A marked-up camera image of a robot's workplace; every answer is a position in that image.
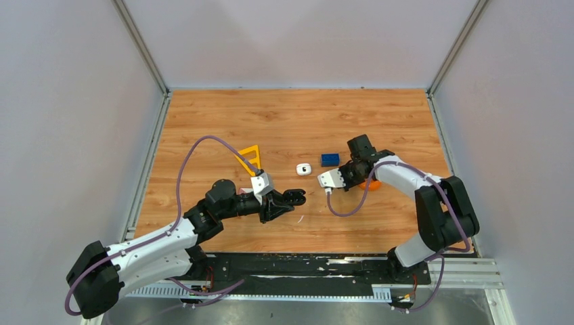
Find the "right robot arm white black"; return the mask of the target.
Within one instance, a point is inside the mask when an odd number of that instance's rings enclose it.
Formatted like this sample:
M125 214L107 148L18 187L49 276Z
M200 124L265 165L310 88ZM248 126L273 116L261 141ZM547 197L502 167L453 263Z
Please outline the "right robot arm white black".
M345 191L379 181L413 200L417 233L387 253L387 275L405 282L412 274L446 251L467 253L470 238L480 225L464 182L457 176L439 177L417 169L389 150L377 150L367 135L347 142L350 160L328 172L333 184L325 189Z

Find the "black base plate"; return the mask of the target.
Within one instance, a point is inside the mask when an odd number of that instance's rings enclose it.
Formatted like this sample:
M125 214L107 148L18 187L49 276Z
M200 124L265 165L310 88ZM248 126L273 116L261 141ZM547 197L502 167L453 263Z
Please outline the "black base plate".
M380 253L207 253L184 280L221 290L242 280L238 295L358 297L372 285L407 289L431 283L427 265L401 273Z

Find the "yellow triangular plastic frame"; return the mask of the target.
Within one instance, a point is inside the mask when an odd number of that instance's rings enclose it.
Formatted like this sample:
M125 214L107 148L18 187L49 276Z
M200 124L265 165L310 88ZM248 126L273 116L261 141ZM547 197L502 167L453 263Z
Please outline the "yellow triangular plastic frame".
M239 150L238 153L240 154L236 156L238 162L251 177L256 176L258 170L262 168L259 146L255 144Z

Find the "white earbud charging case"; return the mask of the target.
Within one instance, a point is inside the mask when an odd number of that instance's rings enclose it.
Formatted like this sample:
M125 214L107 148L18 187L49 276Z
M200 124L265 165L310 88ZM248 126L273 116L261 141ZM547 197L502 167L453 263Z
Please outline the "white earbud charging case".
M296 174L299 176L307 176L312 174L312 168L309 163L300 163L296 166Z

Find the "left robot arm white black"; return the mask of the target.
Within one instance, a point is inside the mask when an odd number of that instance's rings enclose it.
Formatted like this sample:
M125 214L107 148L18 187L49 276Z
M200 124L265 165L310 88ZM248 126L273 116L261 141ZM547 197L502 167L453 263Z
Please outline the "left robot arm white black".
M223 231L223 220L257 215L261 223L305 204L303 189L279 192L262 175L249 192L233 181L216 181L205 197L174 222L118 244L88 244L66 275L64 309L71 316L95 318L138 288L187 275L201 279L207 261L200 245Z

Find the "blue toy brick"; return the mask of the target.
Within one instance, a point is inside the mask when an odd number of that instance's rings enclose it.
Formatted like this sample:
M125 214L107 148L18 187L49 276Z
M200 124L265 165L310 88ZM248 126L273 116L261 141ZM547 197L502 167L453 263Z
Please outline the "blue toy brick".
M340 165L340 155L338 153L325 153L320 156L322 167L337 167Z

